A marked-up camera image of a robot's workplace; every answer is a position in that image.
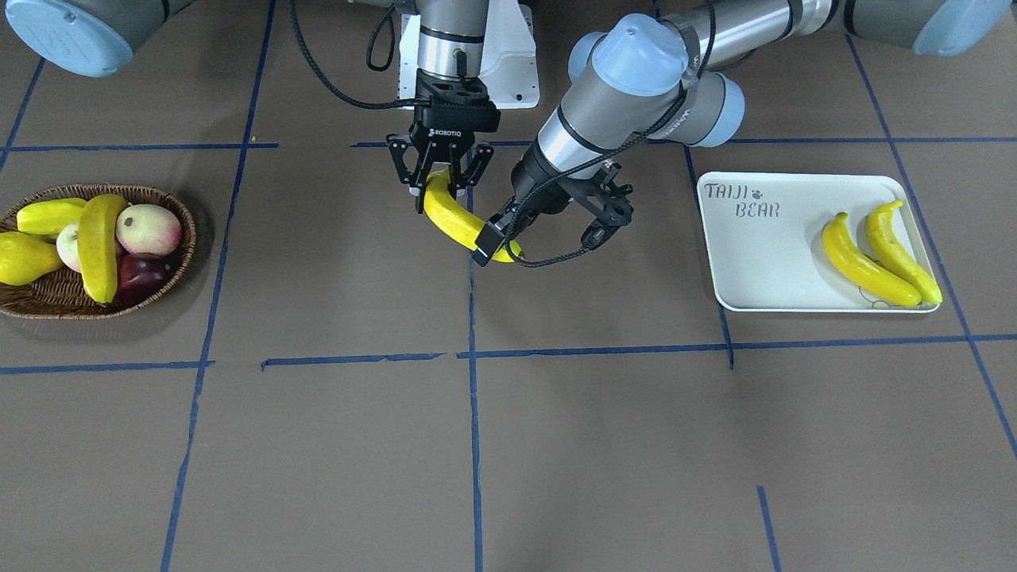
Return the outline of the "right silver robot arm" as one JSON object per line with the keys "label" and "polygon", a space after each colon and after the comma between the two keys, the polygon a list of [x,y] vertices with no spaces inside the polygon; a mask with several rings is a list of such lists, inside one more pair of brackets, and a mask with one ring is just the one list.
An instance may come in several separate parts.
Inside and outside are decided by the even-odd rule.
{"label": "right silver robot arm", "polygon": [[[2,9],[16,36],[41,57],[76,75],[107,77],[127,65],[157,30],[189,7],[188,1],[4,1]],[[298,49],[317,79],[346,104],[364,110],[410,107],[405,134],[386,138],[397,178],[422,213],[427,178],[447,165],[447,193],[475,185],[491,148],[476,140],[494,133],[501,112],[481,79],[487,1],[385,1],[378,25],[395,28],[397,14],[419,18],[414,94],[391,102],[366,102],[334,85],[303,37],[296,4],[287,14]]]}

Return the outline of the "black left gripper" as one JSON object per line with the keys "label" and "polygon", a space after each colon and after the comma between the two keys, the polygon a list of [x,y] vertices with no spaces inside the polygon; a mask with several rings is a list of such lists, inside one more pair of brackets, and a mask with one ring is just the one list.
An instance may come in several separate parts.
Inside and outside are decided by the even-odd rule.
{"label": "black left gripper", "polygon": [[[581,247],[592,251],[599,249],[618,229],[632,221],[633,207],[629,195],[631,184],[618,186],[614,179],[621,172],[621,165],[611,163],[600,168],[589,179],[574,179],[574,202],[585,207],[594,221],[582,232]],[[501,243],[508,244],[518,239],[520,233],[530,227],[541,214],[556,215],[566,210],[571,197],[559,182],[553,182],[536,192],[524,205],[524,199],[535,188],[559,174],[559,170],[548,162],[538,146],[530,146],[516,166],[512,168],[511,184],[515,192],[513,209],[498,211],[497,228],[501,232]]]}

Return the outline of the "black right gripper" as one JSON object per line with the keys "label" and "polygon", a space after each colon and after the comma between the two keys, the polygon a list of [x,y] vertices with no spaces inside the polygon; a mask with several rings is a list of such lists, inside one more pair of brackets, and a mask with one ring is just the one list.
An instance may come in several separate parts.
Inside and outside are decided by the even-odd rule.
{"label": "black right gripper", "polygon": [[[475,141],[476,133],[495,133],[501,122],[501,110],[494,102],[484,107],[431,104],[419,100],[414,108],[414,118],[410,135],[388,135],[386,148],[391,153],[397,178],[410,189],[415,198],[417,214],[424,211],[427,195],[427,178],[435,163],[435,142],[437,159],[448,160],[448,145],[456,144],[455,158],[461,158],[467,146]],[[407,166],[404,154],[408,149],[417,152],[413,169]],[[467,188],[479,184],[490,161],[494,147],[487,141],[477,141],[469,149],[466,170],[455,163],[455,196],[461,198]]]}

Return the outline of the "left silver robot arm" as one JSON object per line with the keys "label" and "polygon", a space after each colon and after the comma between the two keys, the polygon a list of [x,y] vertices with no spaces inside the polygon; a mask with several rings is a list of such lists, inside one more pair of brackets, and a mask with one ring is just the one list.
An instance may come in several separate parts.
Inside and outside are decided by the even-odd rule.
{"label": "left silver robot arm", "polygon": [[631,221],[629,186],[607,166],[633,145],[669,140],[717,146],[744,118],[742,90],[723,71],[735,59],[788,37],[837,30],[919,55],[969,50],[1007,11],[1007,1],[708,1],[685,14],[629,14],[589,33],[571,51],[571,85],[512,170],[515,195],[481,228],[484,264],[541,215],[571,203],[594,215],[581,251],[596,249]]}

